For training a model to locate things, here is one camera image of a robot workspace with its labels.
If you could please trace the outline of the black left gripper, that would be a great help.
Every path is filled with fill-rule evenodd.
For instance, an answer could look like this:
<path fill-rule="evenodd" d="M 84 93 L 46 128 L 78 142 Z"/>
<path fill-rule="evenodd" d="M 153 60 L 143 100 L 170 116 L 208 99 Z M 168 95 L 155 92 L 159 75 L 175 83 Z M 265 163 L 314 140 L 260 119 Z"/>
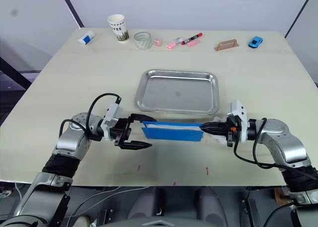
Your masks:
<path fill-rule="evenodd" d="M 139 121 L 140 123 L 146 122 L 156 122 L 155 118 L 144 114 L 132 113 L 128 118 L 119 118 L 118 122 L 114 127 L 110 128 L 110 137 L 114 140 L 114 145 L 120 147 L 123 150 L 142 150 L 152 146 L 152 144 L 142 142 L 142 141 L 130 141 L 128 140 L 131 129 L 130 124 L 134 121 Z"/>

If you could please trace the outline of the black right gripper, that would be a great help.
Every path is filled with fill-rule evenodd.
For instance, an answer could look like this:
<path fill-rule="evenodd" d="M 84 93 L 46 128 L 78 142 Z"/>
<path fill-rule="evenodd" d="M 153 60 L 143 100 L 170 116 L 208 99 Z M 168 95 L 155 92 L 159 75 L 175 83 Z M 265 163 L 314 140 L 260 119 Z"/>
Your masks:
<path fill-rule="evenodd" d="M 225 136 L 227 146 L 233 147 L 240 140 L 239 117 L 228 117 L 225 122 L 207 122 L 202 124 L 201 130 L 215 136 Z"/>

